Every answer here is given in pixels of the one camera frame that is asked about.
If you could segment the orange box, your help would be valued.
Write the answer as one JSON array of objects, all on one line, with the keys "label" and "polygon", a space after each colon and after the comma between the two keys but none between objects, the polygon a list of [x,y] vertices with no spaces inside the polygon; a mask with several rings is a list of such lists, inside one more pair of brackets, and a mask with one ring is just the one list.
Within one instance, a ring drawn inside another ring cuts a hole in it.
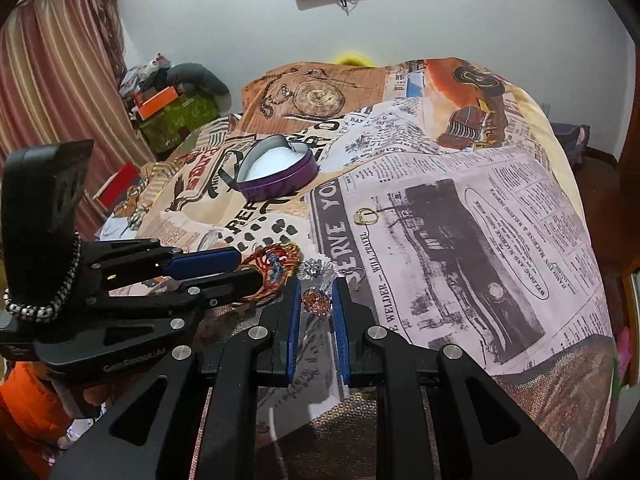
[{"label": "orange box", "polygon": [[149,96],[148,98],[141,91],[137,91],[134,94],[134,102],[136,102],[138,115],[142,120],[149,119],[176,99],[178,99],[178,92],[173,86],[156,92],[154,96]]}]

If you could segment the newspaper print bed blanket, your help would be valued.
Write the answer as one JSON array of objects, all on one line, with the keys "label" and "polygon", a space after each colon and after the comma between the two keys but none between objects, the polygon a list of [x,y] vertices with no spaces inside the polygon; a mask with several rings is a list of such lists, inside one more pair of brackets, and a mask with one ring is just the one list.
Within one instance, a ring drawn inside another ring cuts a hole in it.
[{"label": "newspaper print bed blanket", "polygon": [[[242,105],[143,170],[115,208],[131,234],[329,260],[378,324],[472,356],[589,477],[611,445],[617,353],[578,188],[538,104],[473,63],[430,58],[292,63],[247,84]],[[306,143],[319,172],[249,202],[235,178],[267,136]],[[338,376],[329,315],[303,319],[294,382],[258,398],[257,477],[372,478],[374,394]]]}]

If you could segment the wooden door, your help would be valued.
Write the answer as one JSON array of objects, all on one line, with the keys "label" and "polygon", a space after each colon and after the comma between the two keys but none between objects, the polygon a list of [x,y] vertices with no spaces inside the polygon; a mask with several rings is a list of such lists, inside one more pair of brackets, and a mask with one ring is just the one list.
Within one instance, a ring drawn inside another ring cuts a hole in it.
[{"label": "wooden door", "polygon": [[622,154],[586,148],[575,177],[602,275],[639,267],[639,92],[634,92]]}]

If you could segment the purple heart-shaped tin box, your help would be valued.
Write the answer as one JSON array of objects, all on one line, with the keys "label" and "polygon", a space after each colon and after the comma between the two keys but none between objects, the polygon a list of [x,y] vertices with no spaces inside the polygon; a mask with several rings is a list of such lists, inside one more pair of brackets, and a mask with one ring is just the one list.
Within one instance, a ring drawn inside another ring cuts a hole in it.
[{"label": "purple heart-shaped tin box", "polygon": [[235,182],[249,202],[263,202],[299,191],[318,172],[318,162],[306,143],[267,136],[248,151]]}]

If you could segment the dark bag on floor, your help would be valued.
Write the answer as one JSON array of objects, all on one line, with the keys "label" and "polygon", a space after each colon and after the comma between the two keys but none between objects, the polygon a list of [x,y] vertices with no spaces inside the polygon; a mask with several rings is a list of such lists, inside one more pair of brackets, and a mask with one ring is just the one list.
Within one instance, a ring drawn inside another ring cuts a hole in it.
[{"label": "dark bag on floor", "polygon": [[572,125],[565,122],[552,122],[552,131],[561,144],[570,166],[582,163],[582,154],[588,145],[590,127],[588,125]]}]

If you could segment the striped pink curtain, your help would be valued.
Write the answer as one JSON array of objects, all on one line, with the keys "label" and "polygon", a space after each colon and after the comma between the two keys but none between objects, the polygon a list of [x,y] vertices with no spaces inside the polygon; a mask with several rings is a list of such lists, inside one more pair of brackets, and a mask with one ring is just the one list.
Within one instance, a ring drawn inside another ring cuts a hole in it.
[{"label": "striped pink curtain", "polygon": [[92,0],[27,0],[1,29],[1,155],[93,141],[75,220],[86,240],[103,223],[93,194],[127,162],[154,158],[134,133],[110,53]]}]

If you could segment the green patterned storage box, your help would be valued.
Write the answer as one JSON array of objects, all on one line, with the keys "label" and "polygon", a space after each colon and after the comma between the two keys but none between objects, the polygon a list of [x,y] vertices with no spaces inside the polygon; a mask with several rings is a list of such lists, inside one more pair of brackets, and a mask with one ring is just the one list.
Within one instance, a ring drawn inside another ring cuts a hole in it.
[{"label": "green patterned storage box", "polygon": [[202,125],[219,117],[217,102],[203,93],[182,94],[139,125],[150,150],[163,155]]}]

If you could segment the red and white box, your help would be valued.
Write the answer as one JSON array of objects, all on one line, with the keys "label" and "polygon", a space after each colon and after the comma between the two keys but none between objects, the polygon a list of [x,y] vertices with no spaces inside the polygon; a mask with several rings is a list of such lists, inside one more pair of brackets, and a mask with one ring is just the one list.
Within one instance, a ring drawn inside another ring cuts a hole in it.
[{"label": "red and white box", "polygon": [[112,211],[127,197],[128,190],[139,182],[139,168],[127,162],[105,181],[92,199],[103,211]]}]

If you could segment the grey stuffed cushion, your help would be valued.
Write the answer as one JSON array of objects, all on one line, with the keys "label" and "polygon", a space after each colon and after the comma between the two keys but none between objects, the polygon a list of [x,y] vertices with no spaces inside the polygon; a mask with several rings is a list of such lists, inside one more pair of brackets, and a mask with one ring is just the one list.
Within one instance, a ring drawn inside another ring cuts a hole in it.
[{"label": "grey stuffed cushion", "polygon": [[208,68],[198,63],[181,63],[167,71],[168,86],[180,93],[201,92],[213,98],[222,112],[231,108],[232,97],[229,88]]}]

